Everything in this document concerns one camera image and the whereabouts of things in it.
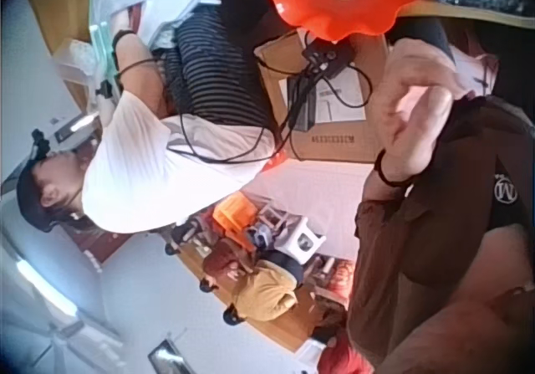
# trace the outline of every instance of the brown jacket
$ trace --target brown jacket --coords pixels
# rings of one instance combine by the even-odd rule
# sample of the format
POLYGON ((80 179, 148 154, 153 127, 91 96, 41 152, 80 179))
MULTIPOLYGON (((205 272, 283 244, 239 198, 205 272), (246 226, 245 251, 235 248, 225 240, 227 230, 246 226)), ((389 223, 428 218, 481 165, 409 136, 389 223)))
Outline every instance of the brown jacket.
POLYGON ((468 270, 487 230, 497 158, 531 223, 532 137, 483 98, 463 103, 405 200, 359 205, 348 332, 374 366, 446 304, 468 270))

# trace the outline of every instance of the jacket logo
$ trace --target jacket logo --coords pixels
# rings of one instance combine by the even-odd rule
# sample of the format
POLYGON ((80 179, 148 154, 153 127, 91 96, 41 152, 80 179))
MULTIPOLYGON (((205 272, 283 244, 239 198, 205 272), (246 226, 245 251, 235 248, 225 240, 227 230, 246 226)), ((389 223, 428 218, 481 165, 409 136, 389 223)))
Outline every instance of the jacket logo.
POLYGON ((509 177, 499 175, 494 185, 494 197, 502 204, 513 204, 518 199, 517 189, 509 177))

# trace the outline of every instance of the cardboard box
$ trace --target cardboard box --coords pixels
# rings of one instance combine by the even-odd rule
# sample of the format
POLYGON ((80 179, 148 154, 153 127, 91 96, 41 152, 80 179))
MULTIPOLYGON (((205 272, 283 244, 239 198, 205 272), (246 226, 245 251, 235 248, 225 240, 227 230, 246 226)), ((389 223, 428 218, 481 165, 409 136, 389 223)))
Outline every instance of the cardboard box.
MULTIPOLYGON (((351 37, 351 43, 357 53, 355 64, 369 76, 375 88, 382 78, 388 54, 385 37, 355 34, 351 37)), ((268 66, 290 72, 301 71, 306 66, 302 51, 303 46, 297 32, 255 49, 256 55, 268 66)), ((279 81, 287 75, 262 66, 260 70, 273 113, 280 124, 288 113, 288 107, 284 102, 279 81)), ((366 99, 369 93, 368 85, 364 78, 359 79, 363 98, 366 99)), ((294 131, 292 139, 296 152, 304 160, 373 163, 380 151, 379 141, 367 120, 317 124, 307 132, 294 131)), ((285 150, 289 156, 295 157, 289 142, 285 150)))

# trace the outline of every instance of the white stool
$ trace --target white stool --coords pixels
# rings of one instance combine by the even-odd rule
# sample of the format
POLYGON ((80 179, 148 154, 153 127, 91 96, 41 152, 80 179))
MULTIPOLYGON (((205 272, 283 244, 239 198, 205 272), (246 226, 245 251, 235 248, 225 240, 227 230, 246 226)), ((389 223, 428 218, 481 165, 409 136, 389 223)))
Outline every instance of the white stool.
POLYGON ((301 265, 306 264, 326 239, 325 236, 316 236, 307 223, 308 218, 301 217, 295 226, 289 228, 288 236, 275 241, 276 250, 289 255, 301 265))

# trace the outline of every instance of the black strap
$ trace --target black strap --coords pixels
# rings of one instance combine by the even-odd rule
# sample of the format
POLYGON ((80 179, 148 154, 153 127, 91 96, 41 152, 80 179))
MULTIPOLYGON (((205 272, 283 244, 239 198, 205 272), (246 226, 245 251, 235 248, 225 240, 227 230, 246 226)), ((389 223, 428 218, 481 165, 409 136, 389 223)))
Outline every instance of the black strap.
POLYGON ((113 49, 112 57, 114 58, 115 68, 119 70, 119 60, 117 59, 117 54, 115 53, 115 48, 117 48, 117 43, 120 41, 121 38, 123 38, 125 35, 130 34, 136 35, 134 31, 131 29, 121 29, 115 36, 114 40, 111 42, 111 48, 113 49))
POLYGON ((375 160, 374 164, 374 170, 377 171, 379 174, 380 179, 383 181, 384 184, 390 187, 408 187, 412 184, 413 177, 409 177, 407 180, 403 182, 391 182, 385 177, 385 174, 383 173, 383 170, 381 169, 381 162, 383 161, 383 157, 385 156, 386 150, 382 150, 379 155, 377 156, 377 159, 375 160))

